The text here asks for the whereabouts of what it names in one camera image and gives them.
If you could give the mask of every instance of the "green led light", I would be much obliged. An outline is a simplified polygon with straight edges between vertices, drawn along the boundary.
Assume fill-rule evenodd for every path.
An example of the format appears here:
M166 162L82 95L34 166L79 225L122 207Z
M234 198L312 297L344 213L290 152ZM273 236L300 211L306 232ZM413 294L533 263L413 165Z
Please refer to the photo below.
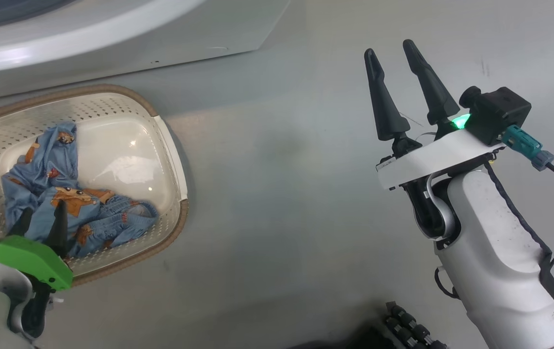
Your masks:
M469 113L466 113L465 115L456 117L456 118L453 119L451 122L453 122L454 125L456 125L456 127L457 127L458 129L461 130L461 129L463 129L464 126L466 125L467 120L469 120L469 117L470 117L470 114L469 114Z

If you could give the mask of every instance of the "black strap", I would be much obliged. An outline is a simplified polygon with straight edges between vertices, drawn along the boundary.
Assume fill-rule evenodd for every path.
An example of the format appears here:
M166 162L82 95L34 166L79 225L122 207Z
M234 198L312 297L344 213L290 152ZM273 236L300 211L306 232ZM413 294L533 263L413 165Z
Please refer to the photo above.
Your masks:
M451 292L447 291L445 286L443 286L443 283L441 283L441 278L438 276L438 268L434 271L434 281L436 281L436 285L439 289L448 297L453 298L454 300L460 300L460 296L458 296L458 292L456 292L456 288L452 287Z
M492 179L492 182L496 186L496 190L498 190L501 197L505 200L505 203L507 203L507 207L509 207L509 210L511 210L512 214L518 218L518 221L520 222L520 225L531 234L531 238L540 245L540 248L543 250L543 256L540 259L540 275L539 280L544 289L548 292L550 297L554 300L554 277L550 273L550 258L552 258L552 251L550 248L546 245L546 243L536 234L536 232L529 226L527 221L524 219L524 217L518 212L518 208L514 206L514 203L512 203L512 200L509 198L509 195L505 191L505 188L503 188L503 185L501 184L501 181L496 177L496 174L494 174L494 170L492 170L492 166L490 166L490 163L486 162L484 164L486 167L486 170L488 170L488 175L490 175L490 179Z

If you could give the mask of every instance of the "blue pajamas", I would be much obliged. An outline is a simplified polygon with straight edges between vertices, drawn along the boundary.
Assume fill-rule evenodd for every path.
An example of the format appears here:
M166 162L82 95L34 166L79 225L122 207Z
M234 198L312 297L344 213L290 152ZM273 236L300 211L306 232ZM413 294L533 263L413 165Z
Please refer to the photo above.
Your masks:
M77 127L71 122L49 128L1 177L1 184L7 230L31 208L25 237L43 242L55 220L55 208L65 201L68 255L86 256L139 238L157 221L158 212L147 201L134 201L111 190L80 188L76 136Z

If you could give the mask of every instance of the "laundry basket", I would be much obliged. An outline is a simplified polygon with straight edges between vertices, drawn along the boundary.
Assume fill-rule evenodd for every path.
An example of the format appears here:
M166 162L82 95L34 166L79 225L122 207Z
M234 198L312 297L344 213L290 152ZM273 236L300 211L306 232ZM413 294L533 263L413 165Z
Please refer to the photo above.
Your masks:
M159 220L142 237L119 247L73 258L73 286L157 254L180 234L188 214L186 180L166 124L141 95L115 85L86 86L0 108L0 176L47 128L77 124L79 183L149 200ZM4 229L0 185L0 229ZM0 231L0 237L6 232Z

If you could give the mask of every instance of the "basket rim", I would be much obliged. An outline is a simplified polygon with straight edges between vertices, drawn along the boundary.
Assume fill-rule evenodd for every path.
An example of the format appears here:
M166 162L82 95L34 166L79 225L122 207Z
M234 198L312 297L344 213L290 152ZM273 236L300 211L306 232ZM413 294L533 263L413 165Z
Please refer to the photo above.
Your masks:
M64 99L70 99L74 97L80 97L82 95L95 95L97 93L117 93L118 95L124 95L133 99L139 103L151 117L158 116L156 109L148 102L142 95L135 91L125 88L124 86L113 84L98 84L91 86L81 86L78 88L66 89L63 91L48 93L46 95L38 95L36 97L23 99L7 106L0 107L0 117L4 117L11 113L20 112L29 108L37 107L42 104L51 102L58 102Z
M139 93L136 93L135 91L129 88L126 88L124 86L113 85L113 84L97 84L97 85L91 85L91 86L81 86L78 88L66 89L63 91L53 92L46 95L38 95L36 97L24 99L22 101L18 101L12 104L7 104L6 106L0 107L0 117L4 117L9 114L24 111L26 109L34 108L37 106L41 106L42 104L58 102L65 99L80 97L82 95L95 95L98 93L116 93L118 95L124 95L126 97L129 97L130 99L133 99L135 102L139 103L139 105L141 105L151 117L158 116L156 109L150 104L150 102L148 102ZM133 256L122 258L122 260L111 263L106 267L102 267L100 269L75 276L72 281L72 287L76 287L84 283L88 283L89 281L102 278L109 274L113 274L114 272L130 267L131 265L139 263L140 261L146 260L147 258L150 258L155 254L158 254L159 252L167 248L171 243L173 243L173 241L180 235L180 233L182 232L182 228L184 228L184 224L186 223L188 212L189 212L188 198L185 198L180 201L180 212L179 212L179 216L177 218L177 223L175 224L175 227L173 228L173 230L171 230L171 232L168 234L166 238L160 241L160 243L157 243L149 248L146 248L146 250L141 251L137 254L134 254Z

